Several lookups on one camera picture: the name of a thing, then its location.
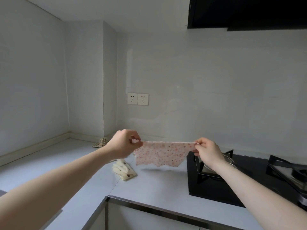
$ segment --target gas stove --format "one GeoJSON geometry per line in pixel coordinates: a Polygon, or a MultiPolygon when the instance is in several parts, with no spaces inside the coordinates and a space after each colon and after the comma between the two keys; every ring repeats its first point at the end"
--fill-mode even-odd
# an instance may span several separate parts
{"type": "MultiPolygon", "coordinates": [[[[272,155],[267,160],[232,153],[233,150],[224,153],[228,163],[307,210],[307,166],[291,164],[272,155]]],[[[244,207],[229,185],[192,152],[187,156],[187,166],[190,195],[244,207]]]]}

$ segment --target forearm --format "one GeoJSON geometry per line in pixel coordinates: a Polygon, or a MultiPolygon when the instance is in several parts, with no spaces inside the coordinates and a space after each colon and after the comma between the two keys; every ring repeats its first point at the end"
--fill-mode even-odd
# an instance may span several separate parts
{"type": "Polygon", "coordinates": [[[215,171],[265,230],[306,229],[307,213],[227,163],[215,171]]]}
{"type": "Polygon", "coordinates": [[[1,229],[39,229],[112,159],[101,148],[11,190],[0,198],[1,229]]]}

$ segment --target pink cloth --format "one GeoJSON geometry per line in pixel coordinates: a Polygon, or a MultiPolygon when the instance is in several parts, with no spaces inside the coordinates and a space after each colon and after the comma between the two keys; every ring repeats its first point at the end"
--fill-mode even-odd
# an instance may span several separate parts
{"type": "Polygon", "coordinates": [[[144,145],[134,151],[136,165],[179,166],[189,151],[195,150],[195,143],[144,141],[144,145]]]}

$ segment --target person's right arm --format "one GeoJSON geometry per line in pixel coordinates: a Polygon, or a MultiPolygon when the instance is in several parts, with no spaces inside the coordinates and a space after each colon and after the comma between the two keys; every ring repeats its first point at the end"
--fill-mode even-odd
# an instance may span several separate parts
{"type": "Polygon", "coordinates": [[[200,138],[196,154],[231,187],[265,230],[307,229],[307,213],[229,165],[215,142],[200,138]]]}

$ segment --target hand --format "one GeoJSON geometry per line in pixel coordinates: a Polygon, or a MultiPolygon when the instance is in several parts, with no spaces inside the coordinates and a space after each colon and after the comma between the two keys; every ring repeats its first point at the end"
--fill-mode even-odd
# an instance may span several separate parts
{"type": "Polygon", "coordinates": [[[103,147],[108,149],[113,159],[122,159],[129,156],[134,150],[143,146],[141,138],[134,130],[117,131],[113,138],[103,147]],[[138,139],[139,142],[132,143],[132,139],[138,139]]]}
{"type": "Polygon", "coordinates": [[[196,140],[195,143],[198,144],[195,145],[196,150],[193,152],[196,156],[200,156],[210,169],[215,170],[218,164],[226,162],[220,147],[214,141],[202,137],[196,140]]]}

